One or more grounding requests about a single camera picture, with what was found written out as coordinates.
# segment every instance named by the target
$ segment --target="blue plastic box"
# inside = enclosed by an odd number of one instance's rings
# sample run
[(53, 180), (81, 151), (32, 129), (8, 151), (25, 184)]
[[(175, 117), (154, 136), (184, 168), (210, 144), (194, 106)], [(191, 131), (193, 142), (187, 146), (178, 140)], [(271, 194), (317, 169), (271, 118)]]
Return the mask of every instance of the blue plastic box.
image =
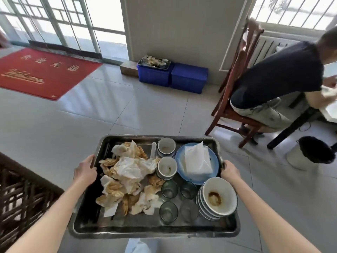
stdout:
[(175, 63), (172, 70), (171, 87), (201, 94), (207, 81), (207, 75), (208, 68)]
[(139, 81), (142, 83), (151, 83), (168, 87), (171, 83), (171, 72), (173, 67), (173, 62), (171, 62), (170, 67), (166, 71), (137, 65)]

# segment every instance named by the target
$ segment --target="lattice partition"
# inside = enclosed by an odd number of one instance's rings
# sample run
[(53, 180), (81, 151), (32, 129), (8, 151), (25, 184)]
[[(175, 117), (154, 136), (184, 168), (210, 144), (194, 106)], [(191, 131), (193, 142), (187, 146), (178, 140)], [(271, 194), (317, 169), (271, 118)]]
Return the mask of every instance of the lattice partition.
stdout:
[(63, 190), (0, 153), (0, 252), (8, 249)]

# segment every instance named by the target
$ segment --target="stacked bowls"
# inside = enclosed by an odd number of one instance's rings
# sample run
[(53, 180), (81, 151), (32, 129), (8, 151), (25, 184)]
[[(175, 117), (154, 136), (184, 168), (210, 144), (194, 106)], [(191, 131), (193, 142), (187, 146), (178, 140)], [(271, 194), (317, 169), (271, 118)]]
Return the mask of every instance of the stacked bowls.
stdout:
[(238, 196), (226, 180), (212, 177), (200, 187), (196, 204), (204, 218), (215, 221), (232, 214), (237, 209)]

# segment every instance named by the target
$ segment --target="red mat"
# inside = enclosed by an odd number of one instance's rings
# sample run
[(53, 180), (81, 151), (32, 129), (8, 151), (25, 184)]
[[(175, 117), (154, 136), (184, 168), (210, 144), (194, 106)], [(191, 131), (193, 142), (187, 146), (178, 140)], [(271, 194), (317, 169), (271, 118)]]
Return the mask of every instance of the red mat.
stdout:
[(0, 59), (0, 87), (58, 100), (101, 65), (25, 48)]

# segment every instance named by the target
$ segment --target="black shirt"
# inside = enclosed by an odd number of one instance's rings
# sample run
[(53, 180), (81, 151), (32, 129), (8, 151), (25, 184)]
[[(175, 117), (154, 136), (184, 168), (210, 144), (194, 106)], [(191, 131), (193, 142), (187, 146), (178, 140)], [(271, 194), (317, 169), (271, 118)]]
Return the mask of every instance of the black shirt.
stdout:
[(316, 45), (299, 42), (248, 69), (235, 82), (230, 100), (246, 109), (295, 91), (319, 91), (323, 71)]

